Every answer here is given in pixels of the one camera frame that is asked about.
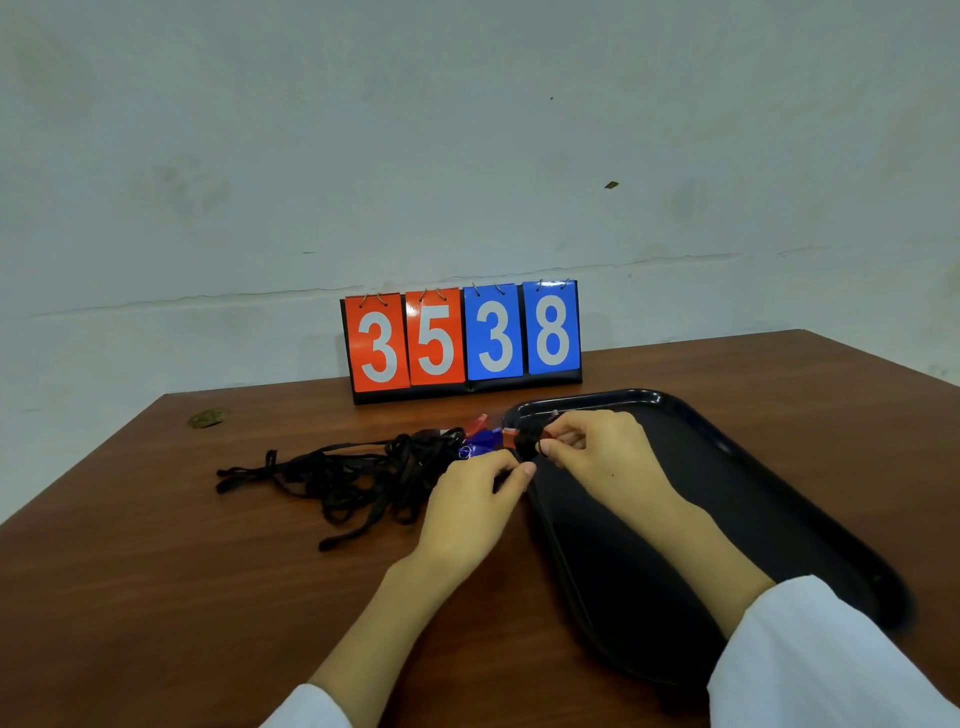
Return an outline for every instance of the red number card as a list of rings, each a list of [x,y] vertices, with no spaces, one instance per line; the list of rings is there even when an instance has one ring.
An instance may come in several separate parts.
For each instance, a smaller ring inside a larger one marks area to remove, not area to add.
[[[460,289],[407,294],[410,381],[450,384],[467,380],[464,373],[464,325]]]
[[[353,389],[375,392],[410,386],[400,294],[344,299]]]

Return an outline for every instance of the left hand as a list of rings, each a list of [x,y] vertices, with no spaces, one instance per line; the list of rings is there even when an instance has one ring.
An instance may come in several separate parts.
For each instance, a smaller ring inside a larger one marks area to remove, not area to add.
[[[537,466],[509,450],[458,460],[446,469],[427,503],[420,542],[412,554],[460,583],[491,552]],[[493,479],[510,476],[496,493]]]

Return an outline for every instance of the forearm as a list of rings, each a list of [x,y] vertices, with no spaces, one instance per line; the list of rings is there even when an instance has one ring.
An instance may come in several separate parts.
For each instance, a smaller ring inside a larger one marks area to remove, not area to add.
[[[377,724],[417,637],[458,583],[416,554],[387,570],[363,614],[310,678],[353,728]]]
[[[679,496],[656,514],[632,508],[622,517],[680,573],[725,637],[756,598],[774,586],[707,511]]]

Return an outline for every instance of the scoreboard stand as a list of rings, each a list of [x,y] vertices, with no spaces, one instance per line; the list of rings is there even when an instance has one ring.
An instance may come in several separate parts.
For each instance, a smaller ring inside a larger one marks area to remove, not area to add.
[[[340,301],[355,404],[583,381],[575,280]]]

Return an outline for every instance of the tangled black strings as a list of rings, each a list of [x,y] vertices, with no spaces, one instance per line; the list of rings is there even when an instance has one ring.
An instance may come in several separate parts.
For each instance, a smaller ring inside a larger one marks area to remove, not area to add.
[[[267,451],[262,468],[217,471],[223,478],[217,483],[217,493],[228,493],[245,483],[270,481],[295,496],[318,499],[324,518],[336,525],[371,505],[367,520],[359,528],[320,541],[320,551],[328,551],[365,534],[383,518],[388,507],[397,521],[415,522],[437,480],[450,463],[460,459],[465,440],[460,427],[443,433],[425,429],[413,435],[397,435],[393,440],[328,445],[286,463],[277,463],[276,450],[272,449]],[[383,446],[383,453],[335,452],[362,446]],[[361,485],[361,480],[369,480],[369,485]]]

